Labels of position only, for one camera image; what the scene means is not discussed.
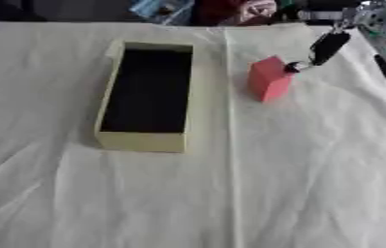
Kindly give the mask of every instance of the red object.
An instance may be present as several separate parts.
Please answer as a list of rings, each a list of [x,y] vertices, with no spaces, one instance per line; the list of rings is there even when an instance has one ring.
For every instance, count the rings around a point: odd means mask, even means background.
[[[235,15],[239,6],[247,0],[202,0],[199,5],[199,24],[217,25],[221,21]]]
[[[252,65],[248,86],[262,102],[279,98],[288,90],[293,74],[285,72],[285,64],[277,56]]]

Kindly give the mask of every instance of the cardboard box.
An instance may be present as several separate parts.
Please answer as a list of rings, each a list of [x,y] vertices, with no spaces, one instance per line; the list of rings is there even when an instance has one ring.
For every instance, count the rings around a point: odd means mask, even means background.
[[[192,45],[120,45],[95,123],[104,148],[185,150],[193,55]]]

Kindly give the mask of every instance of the wrinkled fabric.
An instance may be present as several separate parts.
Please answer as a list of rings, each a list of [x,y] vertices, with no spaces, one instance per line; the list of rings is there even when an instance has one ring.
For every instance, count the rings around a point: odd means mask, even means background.
[[[386,80],[363,38],[275,102],[245,88],[322,31],[0,23],[0,247],[386,247]],[[196,46],[185,154],[92,137],[118,38]]]

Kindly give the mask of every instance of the open box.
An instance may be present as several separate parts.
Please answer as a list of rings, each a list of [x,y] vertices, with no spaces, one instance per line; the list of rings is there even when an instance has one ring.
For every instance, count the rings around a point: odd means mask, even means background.
[[[193,46],[122,43],[95,123],[104,148],[183,152]]]

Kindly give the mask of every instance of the pink foam block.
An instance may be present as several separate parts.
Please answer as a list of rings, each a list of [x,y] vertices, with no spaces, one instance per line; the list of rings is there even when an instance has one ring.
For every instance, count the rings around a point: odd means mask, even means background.
[[[248,86],[262,102],[279,98],[288,90],[292,74],[284,71],[285,64],[273,56],[252,64]]]

